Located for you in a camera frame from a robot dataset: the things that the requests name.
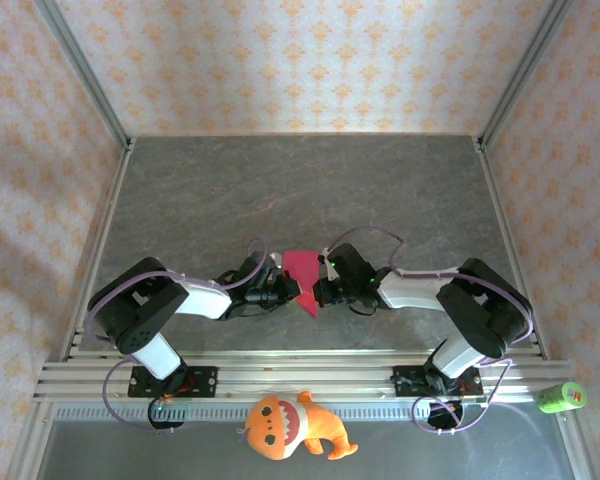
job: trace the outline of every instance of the gray table surface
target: gray table surface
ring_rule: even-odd
[[[198,423],[173,436],[142,435],[111,422],[55,422],[39,480],[569,480],[557,422],[535,405],[494,405],[453,437],[404,422],[349,422],[354,455],[338,461],[300,445],[287,460],[236,443],[234,423]],[[331,450],[324,443],[325,451]]]
[[[146,256],[214,278],[241,264],[254,237],[278,252],[320,250],[367,224],[406,238],[402,268],[448,268],[475,256],[512,280],[469,137],[140,138],[96,287]],[[376,268],[395,245],[379,233],[351,242]],[[228,322],[175,316],[163,333],[181,350],[405,350],[434,348],[454,329],[441,312],[403,309],[367,318],[335,306],[314,320],[293,303]],[[81,348],[107,347],[86,340]]]

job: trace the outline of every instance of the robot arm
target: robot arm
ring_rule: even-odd
[[[332,271],[314,287],[321,306],[359,301],[374,309],[429,308],[449,315],[458,332],[444,340],[424,365],[424,381],[437,395],[454,390],[456,379],[484,357],[502,358],[527,329],[525,317],[507,299],[464,279],[495,286],[531,311],[526,298],[478,259],[437,272],[396,273],[388,267],[376,271],[343,243],[322,261]]]
[[[272,311],[300,294],[298,284],[282,270],[275,254],[265,259],[250,281],[229,291],[221,288],[246,278],[257,267],[259,255],[252,254],[238,270],[226,272],[213,282],[161,277],[139,282],[108,302],[95,321],[120,353],[140,361],[165,392],[174,391],[184,380],[186,365],[160,334],[172,315],[226,320],[242,315],[250,305]],[[388,267],[375,270],[348,243],[324,252],[320,258],[326,274],[313,291],[321,307],[361,302],[373,309],[428,308],[450,316],[458,332],[443,341],[424,365],[422,381],[432,394],[451,392],[456,379],[484,357],[501,358],[526,329],[524,317],[507,300],[454,277],[464,273],[484,279],[530,309],[524,297],[480,260],[470,259],[461,267],[438,272],[396,273]],[[166,269],[154,258],[142,260],[94,295],[89,309],[123,282],[155,271]]]

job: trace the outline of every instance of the orange stuffed toy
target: orange stuffed toy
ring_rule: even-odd
[[[320,439],[333,443],[329,460],[358,450],[349,443],[342,420],[313,403],[309,392],[302,392],[297,401],[268,396],[249,413],[243,435],[251,448],[272,460],[288,458],[303,440],[314,455],[324,453]]]

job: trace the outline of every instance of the metal base plate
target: metal base plate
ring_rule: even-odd
[[[178,393],[180,398],[213,398],[216,396],[218,369],[216,367],[187,367],[183,386],[191,388]],[[127,395],[130,398],[157,398],[164,394],[160,380],[156,380],[146,368],[133,367]]]
[[[393,367],[395,377],[403,377],[406,381],[394,382],[396,397],[425,397],[435,395],[426,384],[424,368],[415,365],[398,365]],[[457,386],[445,394],[451,397],[464,397],[465,395],[484,395],[480,371],[477,368],[468,368],[458,377]]]

